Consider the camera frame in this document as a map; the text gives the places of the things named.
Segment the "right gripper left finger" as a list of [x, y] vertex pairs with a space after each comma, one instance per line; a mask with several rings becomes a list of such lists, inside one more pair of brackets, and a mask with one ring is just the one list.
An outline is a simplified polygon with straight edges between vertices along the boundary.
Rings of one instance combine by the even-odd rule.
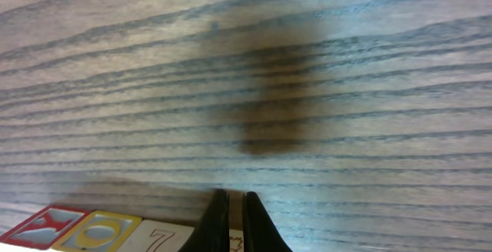
[[217, 189], [198, 226], [178, 252], [229, 252], [229, 195]]

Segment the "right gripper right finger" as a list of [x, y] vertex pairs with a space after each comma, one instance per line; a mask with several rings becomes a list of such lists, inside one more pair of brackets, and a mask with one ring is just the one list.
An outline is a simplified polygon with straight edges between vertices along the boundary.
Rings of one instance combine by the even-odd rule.
[[245, 252], [292, 252], [253, 191], [243, 195], [242, 224]]

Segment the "white block monkey picture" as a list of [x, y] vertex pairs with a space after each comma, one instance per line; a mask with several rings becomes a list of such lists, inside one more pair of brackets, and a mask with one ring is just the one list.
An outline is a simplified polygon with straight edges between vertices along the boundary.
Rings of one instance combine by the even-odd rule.
[[143, 220], [117, 252], [178, 252], [194, 228]]

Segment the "white block green edge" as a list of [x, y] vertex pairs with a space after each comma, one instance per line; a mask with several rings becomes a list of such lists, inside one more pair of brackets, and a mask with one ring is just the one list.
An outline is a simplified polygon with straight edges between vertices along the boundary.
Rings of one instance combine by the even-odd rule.
[[64, 252], [116, 252], [142, 222], [141, 217], [94, 211], [52, 245]]

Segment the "white block blue edge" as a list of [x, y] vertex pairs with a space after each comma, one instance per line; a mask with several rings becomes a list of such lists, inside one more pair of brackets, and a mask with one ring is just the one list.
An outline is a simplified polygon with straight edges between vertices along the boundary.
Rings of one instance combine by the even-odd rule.
[[90, 210], [49, 205], [1, 236], [1, 252], [49, 252], [58, 239], [91, 213]]

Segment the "green top block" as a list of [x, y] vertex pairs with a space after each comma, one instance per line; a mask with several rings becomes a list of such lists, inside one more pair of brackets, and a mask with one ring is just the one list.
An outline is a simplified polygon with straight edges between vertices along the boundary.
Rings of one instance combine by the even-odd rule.
[[244, 252], [244, 235], [242, 230], [229, 230], [230, 252]]

